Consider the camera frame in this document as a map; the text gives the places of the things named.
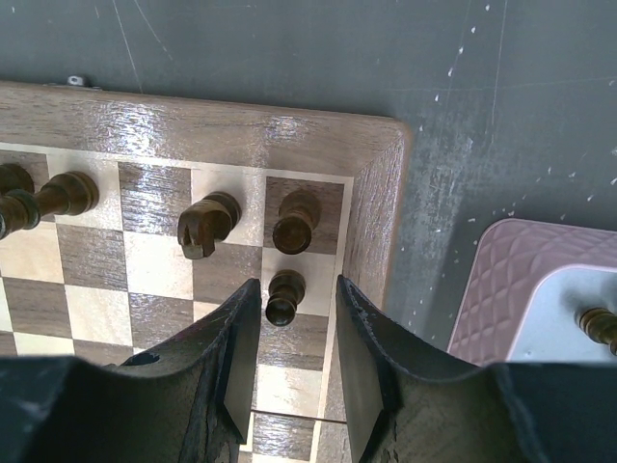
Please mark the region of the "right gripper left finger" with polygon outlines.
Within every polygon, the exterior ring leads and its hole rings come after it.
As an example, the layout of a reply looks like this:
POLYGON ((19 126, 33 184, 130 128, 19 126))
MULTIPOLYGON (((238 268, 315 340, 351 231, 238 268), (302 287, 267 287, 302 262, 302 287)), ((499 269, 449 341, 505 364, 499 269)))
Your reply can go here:
POLYGON ((126 462, 235 462, 248 437, 261 293, 247 280, 212 313, 123 362, 126 462))

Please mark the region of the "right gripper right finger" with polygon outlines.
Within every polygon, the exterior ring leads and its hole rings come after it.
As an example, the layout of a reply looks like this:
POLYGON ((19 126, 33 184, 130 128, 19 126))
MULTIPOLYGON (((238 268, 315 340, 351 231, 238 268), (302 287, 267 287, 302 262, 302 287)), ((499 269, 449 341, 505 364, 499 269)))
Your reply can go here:
POLYGON ((389 318, 348 278, 336 282, 336 333, 355 462, 484 462, 475 367, 389 318))

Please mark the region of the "dark rook chess piece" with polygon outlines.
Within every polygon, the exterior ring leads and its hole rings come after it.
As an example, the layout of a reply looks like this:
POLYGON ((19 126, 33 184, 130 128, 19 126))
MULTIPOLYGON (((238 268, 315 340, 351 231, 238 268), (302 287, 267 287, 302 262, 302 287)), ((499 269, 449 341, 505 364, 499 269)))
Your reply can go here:
POLYGON ((286 255, 304 252, 319 224, 322 206, 317 197, 306 189, 295 190, 286 195, 279 208, 272 239, 275 248, 286 255))

